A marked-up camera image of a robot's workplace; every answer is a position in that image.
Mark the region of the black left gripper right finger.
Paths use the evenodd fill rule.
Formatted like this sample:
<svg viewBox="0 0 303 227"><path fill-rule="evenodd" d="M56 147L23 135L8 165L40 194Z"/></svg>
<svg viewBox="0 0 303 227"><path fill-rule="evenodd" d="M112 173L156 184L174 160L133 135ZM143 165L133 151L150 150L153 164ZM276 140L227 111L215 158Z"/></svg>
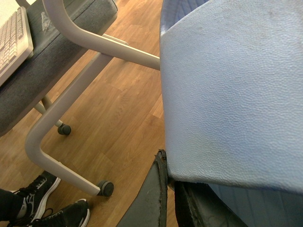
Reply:
<svg viewBox="0 0 303 227"><path fill-rule="evenodd" d="M245 227L206 183L176 181L175 213L180 227Z"/></svg>

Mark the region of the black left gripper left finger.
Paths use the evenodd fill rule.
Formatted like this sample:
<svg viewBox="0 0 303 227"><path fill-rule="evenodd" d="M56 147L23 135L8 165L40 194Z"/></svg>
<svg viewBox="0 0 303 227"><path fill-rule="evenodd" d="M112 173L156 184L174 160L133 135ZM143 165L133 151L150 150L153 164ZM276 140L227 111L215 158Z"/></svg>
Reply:
<svg viewBox="0 0 303 227"><path fill-rule="evenodd" d="M118 227L165 227L167 223L168 173L166 152L155 155L150 170Z"/></svg>

